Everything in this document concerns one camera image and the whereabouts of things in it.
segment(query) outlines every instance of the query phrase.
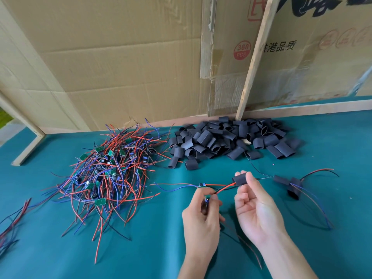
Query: green tabletop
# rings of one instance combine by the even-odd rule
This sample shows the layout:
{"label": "green tabletop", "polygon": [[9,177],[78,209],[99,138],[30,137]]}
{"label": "green tabletop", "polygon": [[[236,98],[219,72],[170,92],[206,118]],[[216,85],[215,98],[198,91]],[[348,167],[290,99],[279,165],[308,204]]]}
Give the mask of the green tabletop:
{"label": "green tabletop", "polygon": [[[254,165],[267,174],[300,178],[321,168],[333,168],[340,178],[327,172],[311,175],[304,187],[315,194],[336,229],[329,231],[322,215],[305,196],[295,201],[283,187],[271,179],[262,184],[283,214],[286,229],[320,278],[369,278],[372,274],[371,227],[372,187],[372,111],[288,117],[282,121],[294,130],[291,136],[305,145],[294,156],[277,160],[267,150]],[[94,141],[104,140],[99,132],[49,135],[21,167],[11,161],[33,140],[28,129],[0,148],[2,173],[0,219],[19,209],[32,197],[41,201],[43,188],[60,183],[71,173],[70,164]],[[243,156],[236,161],[218,157],[203,161],[200,169],[156,169],[151,181],[158,183],[229,184],[238,170],[252,171]],[[151,187],[152,192],[159,192]],[[69,203],[48,202],[28,213],[19,227],[20,241],[0,259],[0,278],[176,278],[185,246],[182,210],[188,205],[194,188],[162,192],[139,205],[137,214],[123,228],[114,227],[132,241],[107,230],[94,265],[97,240],[92,236],[97,215],[75,235],[75,229],[61,238],[74,219]],[[221,192],[222,214],[234,227],[235,190]],[[226,229],[221,233],[217,253],[207,278],[270,278],[263,264],[261,270],[251,251],[241,245],[236,235]]]}

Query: wooden post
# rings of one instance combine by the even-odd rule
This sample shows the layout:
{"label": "wooden post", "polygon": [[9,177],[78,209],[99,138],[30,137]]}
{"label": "wooden post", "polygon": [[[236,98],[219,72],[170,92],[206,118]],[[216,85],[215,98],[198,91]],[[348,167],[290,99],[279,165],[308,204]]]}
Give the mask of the wooden post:
{"label": "wooden post", "polygon": [[251,91],[254,77],[256,75],[258,65],[260,64],[262,52],[265,48],[266,40],[270,32],[271,24],[273,23],[276,10],[278,8],[279,0],[267,0],[265,12],[263,13],[263,18],[258,31],[256,45],[254,46],[251,63],[249,65],[247,78],[245,79],[245,84],[243,87],[243,92],[240,97],[238,111],[236,113],[235,119],[237,121],[241,120],[247,105],[249,93]]}
{"label": "wooden post", "polygon": [[27,148],[12,162],[12,165],[19,166],[32,153],[32,151],[42,142],[45,133],[40,130],[32,121],[30,121],[17,107],[0,92],[0,106],[11,116],[18,118],[25,126],[36,134],[36,138],[27,146]]}

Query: cardboard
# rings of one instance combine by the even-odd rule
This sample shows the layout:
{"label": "cardboard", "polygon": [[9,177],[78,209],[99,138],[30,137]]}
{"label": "cardboard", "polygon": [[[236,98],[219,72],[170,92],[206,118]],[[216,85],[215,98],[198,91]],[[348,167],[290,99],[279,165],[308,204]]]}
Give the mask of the cardboard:
{"label": "cardboard", "polygon": [[[217,0],[209,115],[237,110],[265,1]],[[281,0],[248,109],[371,95],[372,5],[356,1]]]}
{"label": "cardboard", "polygon": [[[96,131],[207,113],[211,81],[199,76],[202,0],[2,1],[63,88],[60,103],[43,82],[4,84],[50,104],[38,114],[34,103],[16,104],[36,125]],[[17,101],[19,92],[7,90]]]}

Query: teal table mat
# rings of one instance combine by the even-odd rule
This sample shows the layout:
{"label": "teal table mat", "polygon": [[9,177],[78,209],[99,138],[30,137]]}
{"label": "teal table mat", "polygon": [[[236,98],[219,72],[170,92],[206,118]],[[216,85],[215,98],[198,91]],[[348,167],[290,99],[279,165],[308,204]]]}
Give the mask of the teal table mat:
{"label": "teal table mat", "polygon": [[[331,173],[317,173],[304,182],[304,187],[319,198],[336,226],[333,231],[326,229],[322,215],[306,196],[295,201],[271,179],[262,180],[283,214],[289,235],[320,278],[369,278],[372,274],[372,112],[281,120],[294,129],[291,136],[303,139],[305,145],[294,156],[281,160],[261,150],[264,157],[252,161],[258,170],[300,178],[316,169],[334,168],[340,175],[337,178]],[[22,207],[29,197],[32,203],[41,201],[41,189],[63,180],[51,172],[69,175],[72,171],[69,165],[85,152],[82,147],[91,149],[94,141],[104,140],[100,134],[49,135],[21,167],[12,167],[10,163],[33,140],[33,133],[25,129],[3,145],[0,219]],[[187,171],[184,164],[174,170],[158,168],[151,174],[151,182],[229,184],[239,170],[260,176],[243,156],[236,161],[218,157],[199,165],[200,169],[195,171]],[[160,192],[155,186],[150,190]],[[61,238],[74,213],[69,203],[50,201],[22,219],[17,236],[20,241],[0,259],[0,278],[176,278],[185,253],[181,212],[188,206],[194,190],[162,192],[139,205],[137,214],[125,228],[121,221],[114,221],[114,227],[132,241],[108,229],[102,236],[96,265],[97,240],[91,239],[98,216],[89,217],[75,235],[77,227]],[[221,212],[232,227],[235,192],[228,190],[219,195],[224,202]],[[271,277],[265,265],[261,270],[252,252],[225,229],[207,278]]]}

